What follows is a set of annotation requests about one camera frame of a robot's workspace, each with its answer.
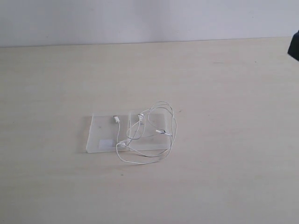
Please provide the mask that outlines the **white wired earphones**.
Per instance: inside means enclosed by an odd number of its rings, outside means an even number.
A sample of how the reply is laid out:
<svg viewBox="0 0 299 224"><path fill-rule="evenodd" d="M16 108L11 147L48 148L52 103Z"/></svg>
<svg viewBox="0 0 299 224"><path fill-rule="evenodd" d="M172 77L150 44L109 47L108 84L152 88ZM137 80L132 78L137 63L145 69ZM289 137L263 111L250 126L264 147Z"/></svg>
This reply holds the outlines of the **white wired earphones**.
<svg viewBox="0 0 299 224"><path fill-rule="evenodd" d="M120 140L121 121L114 116L118 124L115 152L117 157L125 163L146 165L159 162L169 156L176 140L178 123L171 104L157 101L151 107L140 111L132 110L128 113L128 124L125 139ZM138 162L124 159L120 152L135 153L154 161Z"/></svg>

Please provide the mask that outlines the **clear plastic hinged case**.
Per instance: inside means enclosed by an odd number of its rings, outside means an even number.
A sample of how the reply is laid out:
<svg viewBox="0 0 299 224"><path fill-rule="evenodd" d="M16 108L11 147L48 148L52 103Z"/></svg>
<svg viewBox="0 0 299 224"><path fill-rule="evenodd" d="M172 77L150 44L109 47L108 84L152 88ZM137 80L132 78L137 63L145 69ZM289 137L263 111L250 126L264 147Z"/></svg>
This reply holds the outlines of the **clear plastic hinged case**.
<svg viewBox="0 0 299 224"><path fill-rule="evenodd" d="M118 124L115 122L114 116L118 116L121 121L121 132L119 137L120 140L123 140L125 139L124 133L127 129L128 113L130 111L94 114L91 119L86 151L88 153L115 152ZM106 150L100 150L100 140L113 140L113 147L107 148Z"/></svg>

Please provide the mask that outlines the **small white paper label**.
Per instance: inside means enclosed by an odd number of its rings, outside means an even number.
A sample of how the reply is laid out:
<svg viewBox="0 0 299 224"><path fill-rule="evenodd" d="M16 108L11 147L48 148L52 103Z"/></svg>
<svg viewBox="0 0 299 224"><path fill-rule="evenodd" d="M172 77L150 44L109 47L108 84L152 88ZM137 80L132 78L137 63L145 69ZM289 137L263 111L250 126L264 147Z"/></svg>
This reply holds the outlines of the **small white paper label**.
<svg viewBox="0 0 299 224"><path fill-rule="evenodd" d="M113 140L100 140L99 141L99 149L106 150L107 148L113 147Z"/></svg>

